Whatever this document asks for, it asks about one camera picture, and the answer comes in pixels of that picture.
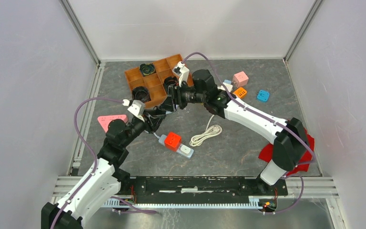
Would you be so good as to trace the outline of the red cube socket adapter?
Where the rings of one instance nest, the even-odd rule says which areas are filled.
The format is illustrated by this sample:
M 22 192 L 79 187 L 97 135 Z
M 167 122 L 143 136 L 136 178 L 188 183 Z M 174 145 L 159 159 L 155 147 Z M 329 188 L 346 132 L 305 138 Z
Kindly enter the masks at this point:
M 174 132 L 170 132 L 164 140 L 165 147 L 173 152 L 176 152 L 179 149 L 181 143 L 182 143 L 181 136 Z

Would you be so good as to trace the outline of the light blue power strip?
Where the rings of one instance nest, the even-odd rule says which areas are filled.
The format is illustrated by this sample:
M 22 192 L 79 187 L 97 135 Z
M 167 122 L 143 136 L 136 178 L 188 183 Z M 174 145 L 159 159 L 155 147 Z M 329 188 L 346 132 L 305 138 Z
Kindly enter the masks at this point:
M 166 144 L 165 144 L 166 137 L 167 137 L 166 135 L 161 135 L 158 138 L 158 143 L 164 147 L 166 147 Z M 173 151 L 177 154 L 180 154 L 181 156 L 183 156 L 185 158 L 191 158 L 194 153 L 194 150 L 192 148 L 190 148 L 184 144 L 180 144 L 176 150 L 171 149 L 171 151 Z

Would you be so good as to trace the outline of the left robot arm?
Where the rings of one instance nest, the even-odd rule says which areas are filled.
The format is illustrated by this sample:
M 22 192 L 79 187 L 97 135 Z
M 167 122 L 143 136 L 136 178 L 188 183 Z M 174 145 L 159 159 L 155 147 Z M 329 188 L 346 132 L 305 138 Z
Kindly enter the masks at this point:
M 126 147 L 142 132 L 157 131 L 167 112 L 156 107 L 126 123 L 114 119 L 90 170 L 56 204 L 41 210 L 43 229 L 82 229 L 96 211 L 113 195 L 131 188 L 130 174 L 120 168 L 129 152 Z

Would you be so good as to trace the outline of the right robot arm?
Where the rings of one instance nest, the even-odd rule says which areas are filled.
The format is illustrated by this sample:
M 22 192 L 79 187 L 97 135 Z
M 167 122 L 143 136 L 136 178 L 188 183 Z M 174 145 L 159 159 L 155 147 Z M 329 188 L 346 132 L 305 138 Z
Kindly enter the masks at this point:
M 239 123 L 273 145 L 272 158 L 256 182 L 257 191 L 263 195 L 270 194 L 276 182 L 295 169 L 310 150 L 300 120 L 277 118 L 251 107 L 236 95 L 218 88 L 209 70 L 195 71 L 192 86 L 177 76 L 167 77 L 163 84 L 171 108 L 183 109 L 189 103 L 202 104 L 211 114 Z

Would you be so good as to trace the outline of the blue square plug adapter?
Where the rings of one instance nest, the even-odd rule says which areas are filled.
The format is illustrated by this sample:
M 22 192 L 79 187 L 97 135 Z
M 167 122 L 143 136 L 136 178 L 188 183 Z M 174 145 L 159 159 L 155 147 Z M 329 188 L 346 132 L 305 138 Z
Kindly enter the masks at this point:
M 269 97 L 270 97 L 270 93 L 265 90 L 260 90 L 256 96 L 257 100 L 260 102 L 263 102 L 263 103 L 267 102 Z

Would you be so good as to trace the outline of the rolled dark orange-patterned tie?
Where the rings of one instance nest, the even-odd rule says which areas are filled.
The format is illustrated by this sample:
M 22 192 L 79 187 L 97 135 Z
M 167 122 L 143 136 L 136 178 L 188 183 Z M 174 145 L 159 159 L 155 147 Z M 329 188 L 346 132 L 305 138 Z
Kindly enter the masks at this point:
M 169 86 L 174 86 L 178 84 L 178 78 L 176 76 L 168 76 L 165 78 L 164 82 L 163 82 L 163 87 L 165 89 L 165 91 L 168 93 L 169 91 Z

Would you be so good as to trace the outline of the rolled dark floral tie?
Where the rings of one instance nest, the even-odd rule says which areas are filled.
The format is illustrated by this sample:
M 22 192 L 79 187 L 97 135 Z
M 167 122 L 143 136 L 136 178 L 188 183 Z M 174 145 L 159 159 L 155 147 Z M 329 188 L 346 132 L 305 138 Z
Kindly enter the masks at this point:
M 132 99 L 139 100 L 143 103 L 151 101 L 150 92 L 145 86 L 138 86 L 132 90 Z

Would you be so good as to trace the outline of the wooden compartment tray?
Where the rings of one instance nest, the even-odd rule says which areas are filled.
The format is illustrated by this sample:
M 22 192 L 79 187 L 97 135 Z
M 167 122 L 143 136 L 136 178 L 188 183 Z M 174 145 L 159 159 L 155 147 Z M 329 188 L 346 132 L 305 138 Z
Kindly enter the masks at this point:
M 164 59 L 151 62 L 155 65 L 156 73 L 146 77 L 143 77 L 139 70 L 139 66 L 142 63 L 140 63 L 135 68 L 126 70 L 124 74 L 127 79 L 131 93 L 133 88 L 138 86 L 145 86 L 148 88 L 151 96 L 151 101 L 146 102 L 145 107 L 151 108 L 154 106 L 159 106 L 167 97 L 167 92 L 163 87 L 163 82 L 166 77 L 173 76 L 173 67 L 182 60 L 182 56 L 180 54 L 176 54 L 166 57 Z

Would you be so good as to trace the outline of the rolled green-patterned tie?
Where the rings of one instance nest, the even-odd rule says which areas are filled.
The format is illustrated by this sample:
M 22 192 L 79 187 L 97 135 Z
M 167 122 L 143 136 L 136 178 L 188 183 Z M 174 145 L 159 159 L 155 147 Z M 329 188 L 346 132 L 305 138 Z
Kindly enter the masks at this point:
M 153 63 L 142 63 L 139 66 L 139 70 L 143 77 L 156 73 L 156 68 Z

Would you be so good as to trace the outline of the pink triangular power strip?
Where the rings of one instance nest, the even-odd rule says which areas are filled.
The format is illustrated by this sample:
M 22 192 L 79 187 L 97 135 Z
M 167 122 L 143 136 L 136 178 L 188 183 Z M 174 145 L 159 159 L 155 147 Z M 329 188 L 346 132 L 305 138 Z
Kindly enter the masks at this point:
M 120 120 L 124 121 L 125 123 L 128 122 L 128 117 L 125 114 L 103 115 L 103 116 L 99 116 L 97 118 L 97 121 L 99 122 L 99 124 L 102 127 L 102 129 L 104 130 L 104 132 L 107 132 L 110 122 L 113 120 L 116 120 L 116 119 L 120 119 Z

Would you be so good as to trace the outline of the white cube socket adapter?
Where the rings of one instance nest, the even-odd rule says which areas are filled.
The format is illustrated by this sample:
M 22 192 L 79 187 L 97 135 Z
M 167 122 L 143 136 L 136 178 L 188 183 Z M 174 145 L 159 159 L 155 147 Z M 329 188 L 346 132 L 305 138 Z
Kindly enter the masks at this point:
M 222 85 L 218 86 L 218 89 L 227 91 L 230 93 L 233 90 L 233 85 L 231 85 L 229 83 L 223 83 Z

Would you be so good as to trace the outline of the orange power strip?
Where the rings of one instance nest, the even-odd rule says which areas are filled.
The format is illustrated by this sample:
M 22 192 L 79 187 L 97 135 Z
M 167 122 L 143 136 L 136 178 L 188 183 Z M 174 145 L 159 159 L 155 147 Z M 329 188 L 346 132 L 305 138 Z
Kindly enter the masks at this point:
M 247 91 L 246 91 L 243 87 L 239 87 L 239 88 L 237 88 L 237 89 L 233 92 L 233 94 L 234 94 L 235 96 L 237 96 L 238 98 L 243 99 L 243 98 L 245 98 L 245 97 L 246 97 L 246 95 L 247 95 Z

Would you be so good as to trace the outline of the pink cube socket adapter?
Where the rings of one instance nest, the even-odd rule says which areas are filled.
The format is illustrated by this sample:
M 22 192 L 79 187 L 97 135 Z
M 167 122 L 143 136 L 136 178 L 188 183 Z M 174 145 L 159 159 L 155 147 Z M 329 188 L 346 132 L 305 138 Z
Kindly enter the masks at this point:
M 246 73 L 244 71 L 241 71 L 241 72 L 233 75 L 232 82 L 233 82 L 233 85 L 237 88 L 247 85 L 248 81 L 249 81 L 249 77 L 246 75 Z

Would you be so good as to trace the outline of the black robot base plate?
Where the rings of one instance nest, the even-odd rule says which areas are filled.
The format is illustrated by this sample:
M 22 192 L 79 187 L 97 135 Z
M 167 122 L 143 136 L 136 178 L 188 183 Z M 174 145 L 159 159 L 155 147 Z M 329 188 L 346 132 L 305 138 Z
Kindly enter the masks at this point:
M 287 184 L 265 184 L 245 176 L 136 176 L 121 184 L 118 196 L 132 197 L 135 204 L 245 204 L 249 198 L 288 195 Z

